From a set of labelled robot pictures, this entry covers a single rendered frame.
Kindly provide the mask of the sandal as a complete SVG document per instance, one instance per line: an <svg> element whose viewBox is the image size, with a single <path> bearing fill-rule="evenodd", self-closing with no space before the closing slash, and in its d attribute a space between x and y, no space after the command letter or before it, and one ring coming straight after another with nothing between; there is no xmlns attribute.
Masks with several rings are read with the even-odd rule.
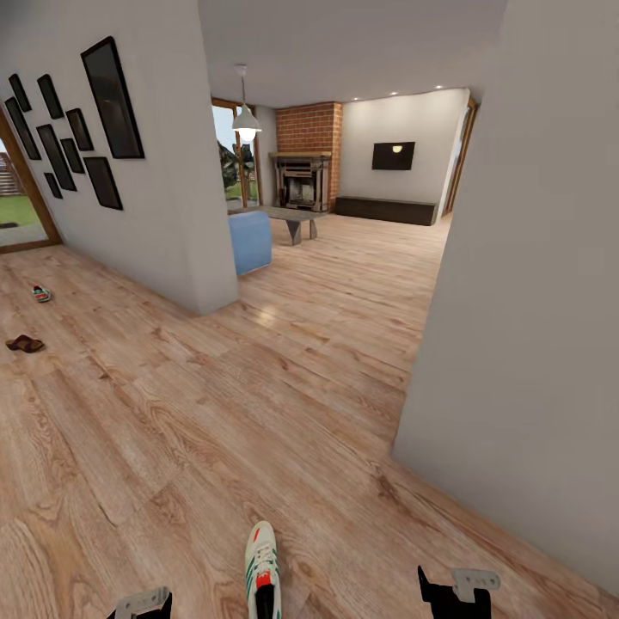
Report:
<svg viewBox="0 0 619 619"><path fill-rule="evenodd" d="M6 345L12 351L21 348L26 353L38 352L44 347L42 340L34 340L25 334L22 334L19 338L16 338L16 340L7 340Z"/></svg>

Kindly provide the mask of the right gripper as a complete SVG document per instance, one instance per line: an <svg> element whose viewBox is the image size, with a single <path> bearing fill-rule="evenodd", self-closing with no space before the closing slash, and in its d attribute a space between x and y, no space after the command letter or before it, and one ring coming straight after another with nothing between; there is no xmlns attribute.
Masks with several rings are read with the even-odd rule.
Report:
<svg viewBox="0 0 619 619"><path fill-rule="evenodd" d="M483 589L474 589L475 602L461 602L451 585L431 585L418 567L423 602L431 603L434 619L491 619L491 601Z"/></svg>

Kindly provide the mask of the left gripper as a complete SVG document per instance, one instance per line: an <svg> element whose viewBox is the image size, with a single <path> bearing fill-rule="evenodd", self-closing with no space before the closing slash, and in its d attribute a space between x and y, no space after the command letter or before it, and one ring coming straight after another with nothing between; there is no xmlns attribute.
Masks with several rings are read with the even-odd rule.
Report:
<svg viewBox="0 0 619 619"><path fill-rule="evenodd" d="M146 610L141 613L137 613L136 619L169 619L171 613L172 594L169 594L167 601L163 603L160 608L153 610Z"/></svg>

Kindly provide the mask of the gym shoe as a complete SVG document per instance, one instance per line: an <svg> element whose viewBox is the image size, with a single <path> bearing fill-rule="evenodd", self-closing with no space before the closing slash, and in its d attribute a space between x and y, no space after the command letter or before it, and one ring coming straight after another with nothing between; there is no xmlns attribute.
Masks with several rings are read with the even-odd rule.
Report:
<svg viewBox="0 0 619 619"><path fill-rule="evenodd" d="M35 298L39 303L48 301L51 299L51 291L43 288L42 286L35 285L33 288L33 293Z"/></svg>
<svg viewBox="0 0 619 619"><path fill-rule="evenodd" d="M281 619L281 591L273 527L261 520L245 553L248 619Z"/></svg>

